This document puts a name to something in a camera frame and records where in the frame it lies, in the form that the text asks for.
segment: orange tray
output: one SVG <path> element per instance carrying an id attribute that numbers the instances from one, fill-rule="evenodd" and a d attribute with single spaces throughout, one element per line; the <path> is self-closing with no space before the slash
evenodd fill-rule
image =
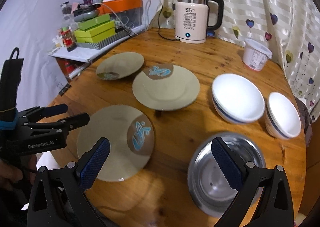
<path id="1" fill-rule="evenodd" d="M 117 12 L 122 12 L 130 9 L 142 7 L 142 0 L 113 0 L 113 1 L 103 2 L 103 4 L 109 6 L 114 12 L 117 13 Z M 110 9 L 108 9 L 103 5 L 101 5 L 101 7 L 98 8 L 98 10 L 100 10 L 100 15 L 112 13 Z"/>

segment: green box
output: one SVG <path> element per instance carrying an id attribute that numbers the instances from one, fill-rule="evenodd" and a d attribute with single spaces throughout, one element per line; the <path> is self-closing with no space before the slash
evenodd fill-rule
<path id="1" fill-rule="evenodd" d="M 113 27 L 93 37 L 76 37 L 76 39 L 78 43 L 99 43 L 100 41 L 105 40 L 106 38 L 115 34 L 116 30 Z"/>
<path id="2" fill-rule="evenodd" d="M 112 20 L 112 21 L 107 21 L 105 23 L 96 25 L 92 28 L 89 28 L 88 30 L 77 29 L 74 33 L 76 37 L 94 37 L 114 27 L 115 27 L 115 22 Z"/>
<path id="3" fill-rule="evenodd" d="M 87 30 L 88 28 L 92 28 L 98 24 L 104 23 L 110 21 L 110 15 L 109 14 L 104 14 L 101 16 L 98 16 L 94 19 L 90 19 L 90 20 L 86 20 L 86 21 L 82 21 L 80 23 L 78 23 L 78 27 L 81 30 Z"/>

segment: striped curtain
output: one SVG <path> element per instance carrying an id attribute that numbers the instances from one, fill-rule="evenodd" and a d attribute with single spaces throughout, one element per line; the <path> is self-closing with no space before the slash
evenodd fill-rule
<path id="1" fill-rule="evenodd" d="M 164 5 L 160 26 L 174 28 L 172 4 Z M 284 71 L 293 94 L 306 100 L 312 121 L 320 114 L 320 13 L 312 0 L 224 0 L 222 26 L 208 36 L 244 46 L 252 38 L 273 52 L 272 60 Z M 209 24 L 216 21 L 210 6 Z"/>

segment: stainless steel bowl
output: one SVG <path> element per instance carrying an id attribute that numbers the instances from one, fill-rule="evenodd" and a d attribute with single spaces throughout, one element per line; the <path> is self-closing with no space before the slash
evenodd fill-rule
<path id="1" fill-rule="evenodd" d="M 266 167 L 259 147 L 248 137 L 222 132 L 207 139 L 194 153 L 188 168 L 188 187 L 194 203 L 206 214 L 220 218 L 237 194 L 224 177 L 211 153 L 211 142 L 221 137 L 232 151 L 237 152 L 245 161 L 252 161 L 258 167 Z M 260 197 L 258 188 L 252 204 Z"/>

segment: kettle handle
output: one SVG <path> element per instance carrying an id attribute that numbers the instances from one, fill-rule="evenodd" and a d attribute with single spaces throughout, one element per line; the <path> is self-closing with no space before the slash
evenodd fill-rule
<path id="1" fill-rule="evenodd" d="M 214 1 L 214 2 L 218 3 L 218 19 L 217 19 L 217 23 L 215 25 L 213 25 L 213 26 L 208 26 L 207 27 L 207 28 L 210 28 L 212 30 L 216 30 L 216 29 L 220 28 L 220 26 L 222 24 L 224 2 L 223 2 L 223 0 L 206 0 L 206 4 L 207 5 L 208 5 L 208 1 Z"/>

